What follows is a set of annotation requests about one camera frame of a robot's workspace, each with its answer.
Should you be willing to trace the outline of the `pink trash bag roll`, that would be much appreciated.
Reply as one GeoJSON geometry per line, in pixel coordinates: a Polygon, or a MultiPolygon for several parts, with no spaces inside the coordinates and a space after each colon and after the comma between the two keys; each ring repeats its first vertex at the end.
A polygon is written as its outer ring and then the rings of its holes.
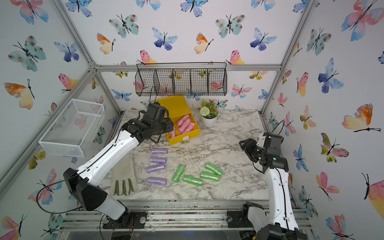
{"type": "Polygon", "coordinates": [[[174,138],[176,136],[176,129],[173,127],[173,130],[169,133],[170,139],[174,138]]]}
{"type": "Polygon", "coordinates": [[[177,126],[181,127],[183,123],[190,118],[190,115],[184,115],[180,120],[177,121],[177,126]]]}
{"type": "Polygon", "coordinates": [[[183,134],[186,134],[186,133],[192,131],[194,129],[195,125],[196,125],[195,123],[190,122],[189,125],[185,128],[183,134]]]}
{"type": "Polygon", "coordinates": [[[190,123],[191,123],[191,120],[189,118],[186,119],[185,121],[183,121],[182,125],[178,129],[179,133],[183,134],[184,131],[186,130],[186,128],[189,126],[190,123]]]}

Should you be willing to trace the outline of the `yellow plastic drawer unit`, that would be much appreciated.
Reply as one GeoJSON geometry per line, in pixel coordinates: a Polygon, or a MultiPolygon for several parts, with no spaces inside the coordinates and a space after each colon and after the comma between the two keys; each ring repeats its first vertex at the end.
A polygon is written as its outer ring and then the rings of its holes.
{"type": "Polygon", "coordinates": [[[192,111],[189,108],[185,97],[183,96],[166,97],[166,98],[157,100],[157,102],[160,103],[161,106],[165,107],[169,111],[169,114],[170,114],[169,117],[174,123],[174,127],[176,129],[176,136],[174,138],[170,139],[169,133],[166,134],[167,141],[171,145],[175,145],[183,141],[196,138],[200,135],[200,128],[194,116],[192,115],[192,111]],[[177,121],[180,120],[184,115],[190,115],[191,122],[195,123],[196,125],[192,131],[186,134],[180,134],[178,130],[179,127],[177,126],[177,121]]]}

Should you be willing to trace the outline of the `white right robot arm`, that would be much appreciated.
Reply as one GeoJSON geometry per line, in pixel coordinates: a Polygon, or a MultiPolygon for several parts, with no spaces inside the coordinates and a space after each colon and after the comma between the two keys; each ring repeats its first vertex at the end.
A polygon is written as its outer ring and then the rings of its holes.
{"type": "Polygon", "coordinates": [[[269,191],[269,216],[264,208],[251,202],[243,207],[243,219],[256,231],[257,240],[307,240],[299,230],[294,216],[289,191],[288,161],[281,154],[284,138],[272,133],[262,133],[259,139],[239,142],[241,149],[253,164],[262,166],[269,191]]]}

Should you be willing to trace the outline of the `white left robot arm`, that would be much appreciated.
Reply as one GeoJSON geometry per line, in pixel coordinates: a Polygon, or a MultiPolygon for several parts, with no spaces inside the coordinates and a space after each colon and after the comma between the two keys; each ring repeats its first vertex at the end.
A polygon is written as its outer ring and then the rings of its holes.
{"type": "Polygon", "coordinates": [[[87,211],[98,211],[117,222],[128,221],[130,211],[99,184],[129,151],[173,128],[169,111],[158,102],[149,104],[146,111],[139,112],[138,118],[123,124],[117,136],[92,159],[76,170],[69,168],[64,172],[70,194],[87,211]]]}

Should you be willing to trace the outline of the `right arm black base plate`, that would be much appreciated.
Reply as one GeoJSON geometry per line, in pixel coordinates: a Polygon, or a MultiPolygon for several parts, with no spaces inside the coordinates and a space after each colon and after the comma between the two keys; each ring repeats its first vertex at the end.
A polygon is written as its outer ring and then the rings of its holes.
{"type": "Polygon", "coordinates": [[[242,211],[227,211],[228,228],[253,228],[252,223],[242,211]]]}

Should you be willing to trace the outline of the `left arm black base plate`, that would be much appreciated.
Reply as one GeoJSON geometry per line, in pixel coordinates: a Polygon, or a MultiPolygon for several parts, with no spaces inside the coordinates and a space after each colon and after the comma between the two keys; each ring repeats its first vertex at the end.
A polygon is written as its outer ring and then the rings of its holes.
{"type": "Polygon", "coordinates": [[[147,221],[147,212],[126,212],[118,220],[107,217],[107,223],[103,224],[104,230],[136,230],[144,229],[147,221]]]}

